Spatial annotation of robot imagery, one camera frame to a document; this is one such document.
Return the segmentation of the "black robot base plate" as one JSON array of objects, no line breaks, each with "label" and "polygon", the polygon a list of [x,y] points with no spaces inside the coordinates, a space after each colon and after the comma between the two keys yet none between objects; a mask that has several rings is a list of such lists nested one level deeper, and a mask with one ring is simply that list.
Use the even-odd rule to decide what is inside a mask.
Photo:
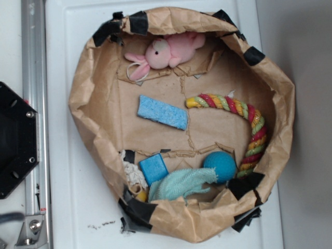
[{"label": "black robot base plate", "polygon": [[1,82],[1,199],[38,164],[37,112]]}]

